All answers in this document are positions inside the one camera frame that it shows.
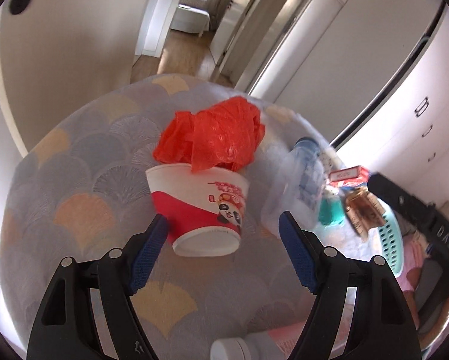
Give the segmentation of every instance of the red and white paper cup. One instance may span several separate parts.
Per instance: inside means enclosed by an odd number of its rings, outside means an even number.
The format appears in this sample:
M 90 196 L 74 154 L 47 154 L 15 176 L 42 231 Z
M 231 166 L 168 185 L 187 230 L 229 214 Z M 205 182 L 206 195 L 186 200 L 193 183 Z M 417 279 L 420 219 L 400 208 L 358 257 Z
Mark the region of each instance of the red and white paper cup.
M 218 167 L 191 173 L 190 164 L 171 163 L 148 169 L 146 177 L 177 255 L 216 257 L 238 249 L 249 188 L 243 176 Z

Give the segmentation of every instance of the teal plastic basket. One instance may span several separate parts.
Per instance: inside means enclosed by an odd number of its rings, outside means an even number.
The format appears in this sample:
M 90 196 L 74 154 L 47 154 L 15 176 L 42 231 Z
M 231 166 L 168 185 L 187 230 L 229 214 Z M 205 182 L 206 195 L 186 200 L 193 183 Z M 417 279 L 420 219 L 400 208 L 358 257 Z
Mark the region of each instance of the teal plastic basket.
M 383 215 L 386 225 L 377 228 L 379 238 L 381 239 L 381 246 L 383 247 L 383 257 L 391 267 L 394 276 L 398 277 L 401 275 L 404 266 L 403 237 L 401 237 L 400 226 L 391 207 L 381 199 L 379 199 L 379 202 L 386 210 Z

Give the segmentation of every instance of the red plastic bag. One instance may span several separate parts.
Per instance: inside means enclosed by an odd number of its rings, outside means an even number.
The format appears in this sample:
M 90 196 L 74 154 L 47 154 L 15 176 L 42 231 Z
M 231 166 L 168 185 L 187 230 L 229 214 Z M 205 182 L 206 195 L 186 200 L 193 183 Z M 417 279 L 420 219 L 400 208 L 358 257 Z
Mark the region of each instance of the red plastic bag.
M 237 171 L 254 161 L 264 132 L 259 109 L 232 97 L 196 115 L 176 112 L 153 156 L 166 164 L 189 163 L 193 172 L 216 166 Z

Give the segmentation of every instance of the white bottle cap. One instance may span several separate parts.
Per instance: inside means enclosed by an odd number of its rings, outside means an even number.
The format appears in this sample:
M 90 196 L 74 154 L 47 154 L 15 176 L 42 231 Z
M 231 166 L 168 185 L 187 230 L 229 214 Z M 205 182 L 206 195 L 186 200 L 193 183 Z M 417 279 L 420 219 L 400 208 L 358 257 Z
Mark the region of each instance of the white bottle cap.
M 242 338 L 223 338 L 211 345 L 211 360 L 251 360 L 251 352 Z

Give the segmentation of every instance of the white sofa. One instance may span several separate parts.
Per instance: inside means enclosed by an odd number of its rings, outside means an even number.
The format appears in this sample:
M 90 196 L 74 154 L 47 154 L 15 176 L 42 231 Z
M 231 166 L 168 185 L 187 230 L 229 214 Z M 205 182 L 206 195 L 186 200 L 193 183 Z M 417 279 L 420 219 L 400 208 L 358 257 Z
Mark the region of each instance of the white sofa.
M 206 0 L 180 0 L 171 29 L 197 33 L 201 37 L 204 31 L 209 31 L 209 13 L 204 10 L 206 3 Z

